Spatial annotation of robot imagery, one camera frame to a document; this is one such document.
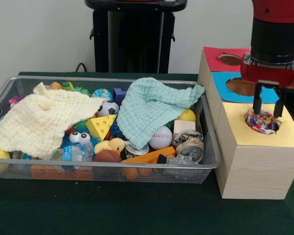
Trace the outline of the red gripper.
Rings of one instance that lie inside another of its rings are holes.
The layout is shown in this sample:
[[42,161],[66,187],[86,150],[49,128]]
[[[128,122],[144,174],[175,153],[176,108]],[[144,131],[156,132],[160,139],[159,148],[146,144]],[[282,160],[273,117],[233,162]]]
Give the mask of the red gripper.
[[285,89],[294,89],[294,61],[284,65],[268,65],[255,61],[249,53],[246,53],[241,63],[241,77],[244,81],[256,84],[253,99],[253,112],[256,115],[260,114],[262,106],[261,84],[279,87],[280,89],[275,88],[278,100],[275,103],[273,116],[282,117],[286,99]]

